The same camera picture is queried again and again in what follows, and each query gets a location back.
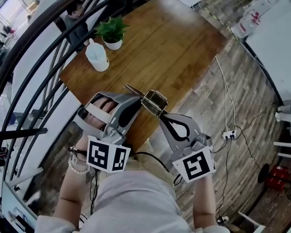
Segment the red object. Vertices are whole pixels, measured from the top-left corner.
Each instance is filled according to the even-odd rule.
[[[287,180],[289,178],[288,168],[285,166],[274,166],[269,174],[280,179]],[[267,177],[265,180],[265,184],[276,191],[283,191],[285,183],[272,177]]]

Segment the black metal railing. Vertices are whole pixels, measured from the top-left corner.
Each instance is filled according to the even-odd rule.
[[[11,49],[10,53],[6,57],[5,61],[3,62],[1,68],[0,68],[0,96],[11,76],[13,73],[15,67],[17,66],[18,62],[22,58],[22,56],[26,53],[26,51],[29,49],[31,44],[37,39],[37,37],[52,23],[54,22],[62,12],[66,10],[66,7],[72,3],[78,0],[57,0],[54,4],[52,4],[47,10],[45,10],[31,25],[30,27],[25,31],[25,33],[21,36],[21,38],[16,42],[14,47]],[[30,102],[28,103],[24,113],[22,114],[21,119],[18,121],[18,125],[16,130],[14,131],[7,131],[7,127],[10,121],[10,118],[13,114],[13,111],[16,107],[16,104],[18,103],[19,99],[21,98],[23,92],[25,91],[25,88],[29,84],[30,80],[33,78],[37,70],[41,67],[43,62],[46,60],[46,58],[55,50],[59,49],[60,45],[63,43],[65,39],[68,38],[68,35],[76,29],[81,23],[85,22],[90,16],[92,16],[97,11],[101,10],[102,8],[112,4],[115,0],[89,0],[87,4],[85,5],[87,8],[87,12],[82,15],[76,23],[66,29],[64,32],[62,32],[54,41],[53,43],[45,50],[45,52],[39,57],[37,62],[33,65],[27,76],[25,77],[24,81],[22,82],[21,86],[19,87],[17,93],[15,94],[10,108],[7,112],[7,115],[5,117],[4,123],[2,124],[2,129],[0,132],[0,149],[2,146],[2,140],[4,139],[11,139],[11,144],[9,145],[6,159],[5,159],[5,165],[3,170],[3,180],[6,180],[7,175],[7,168],[9,166],[9,160],[11,157],[11,153],[13,151],[13,147],[15,145],[16,139],[23,137],[22,142],[20,144],[19,150],[16,153],[16,159],[13,163],[13,168],[11,171],[11,175],[9,177],[9,180],[13,179],[20,155],[22,153],[22,150],[24,149],[24,146],[28,140],[29,136],[34,135],[32,138],[29,147],[27,148],[27,151],[24,155],[24,158],[21,162],[21,165],[17,171],[17,177],[20,176],[22,169],[24,167],[24,164],[28,158],[28,155],[34,146],[35,141],[37,140],[38,136],[40,134],[46,133],[47,129],[45,128],[45,124],[47,123],[48,119],[51,117],[54,110],[57,108],[57,106],[61,103],[62,99],[65,97],[65,95],[68,93],[68,89],[66,88],[59,98],[57,98],[53,104],[54,96],[56,92],[59,90],[60,87],[63,86],[63,82],[61,80],[57,80],[54,84],[53,80],[55,80],[55,76],[58,73],[58,71],[61,71],[64,67],[65,62],[67,59],[75,52],[75,50],[81,46],[86,40],[93,37],[95,33],[95,26],[99,23],[99,21],[107,20],[108,17],[114,17],[117,15],[125,15],[126,13],[129,13],[131,10],[133,10],[133,5],[136,2],[140,2],[141,0],[121,0],[123,2],[123,6],[120,8],[117,8],[114,11],[111,11],[107,15],[102,13],[104,18],[99,17],[96,21],[94,27],[84,36],[82,39],[74,46],[71,46],[68,51],[65,53],[64,51],[61,52],[59,60],[57,63],[52,62],[51,68],[49,70],[49,73],[47,76],[41,81],[41,84],[39,85],[38,89],[36,90],[35,94],[32,96]],[[51,86],[49,89],[48,95],[45,93],[43,96],[42,105],[40,106],[40,109],[35,113],[33,121],[30,123],[28,129],[23,130],[22,126],[31,111],[33,105],[35,104],[36,100],[40,96],[41,93],[46,91],[47,86],[49,82],[51,81]],[[39,125],[39,127],[36,127],[36,124],[38,122],[38,119],[41,117],[44,110],[47,109],[48,113],[43,118],[43,121]]]

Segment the wooden floor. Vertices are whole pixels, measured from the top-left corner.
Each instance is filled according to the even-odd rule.
[[[232,25],[239,17],[241,7],[246,3],[246,0],[203,0],[201,6],[207,7],[225,24]],[[236,125],[246,129],[244,130],[244,135],[247,138],[252,155],[260,166],[264,163],[275,163],[277,152],[272,142],[279,138],[282,126],[274,119],[276,105],[273,103],[277,100],[270,83],[260,67],[238,41],[229,34],[228,30],[207,13],[200,10],[198,6],[195,7],[195,10],[217,27],[227,38],[227,44],[218,54],[218,59],[235,103]],[[224,92],[222,74],[216,61],[213,60],[202,80],[189,90],[174,109],[176,113],[193,117],[203,132],[212,136],[214,150],[218,150],[224,144],[224,140],[221,137],[223,130],[225,130]],[[253,120],[255,116],[263,111],[265,112],[261,116]],[[233,109],[229,97],[227,97],[226,118],[228,127],[232,129],[234,127]],[[74,144],[79,135],[80,131],[76,126],[70,125],[56,144],[51,155],[45,160],[43,165],[47,171],[33,181],[30,193],[41,189],[42,199],[40,205],[45,203],[44,207],[36,209],[38,214],[52,214],[67,168],[66,148]],[[170,147],[160,129],[157,129],[152,134],[149,142],[156,155],[174,175],[177,175],[169,159],[171,154]],[[240,136],[236,141],[232,142],[228,160],[226,160],[229,144],[214,156],[217,171],[213,176],[213,181],[218,208],[223,202],[222,193],[226,183],[227,162],[228,182],[220,214],[229,216],[233,221],[238,217],[238,211],[246,212],[248,210],[259,196],[263,187],[257,183],[259,168],[250,157],[245,138]],[[88,188],[90,188],[90,178],[91,175],[88,175]],[[182,182],[176,187],[177,203],[182,211],[182,216],[191,226],[193,225],[193,190],[193,183],[186,184]],[[82,213],[85,216],[89,216],[89,208],[88,189],[82,209]]]

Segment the power strip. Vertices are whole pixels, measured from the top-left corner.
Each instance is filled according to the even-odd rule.
[[[223,139],[230,139],[230,138],[236,138],[236,129],[235,130],[231,130],[231,131],[227,131],[227,132],[223,132],[222,135]]]

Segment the bracelet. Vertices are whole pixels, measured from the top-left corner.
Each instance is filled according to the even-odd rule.
[[[84,171],[78,171],[78,170],[76,170],[76,169],[72,166],[72,163],[71,163],[71,160],[70,160],[70,159],[68,160],[68,165],[69,165],[69,168],[70,168],[73,172],[75,172],[76,174],[86,174],[87,172],[89,172],[89,169],[90,169],[90,167],[87,166],[86,170],[84,170]]]

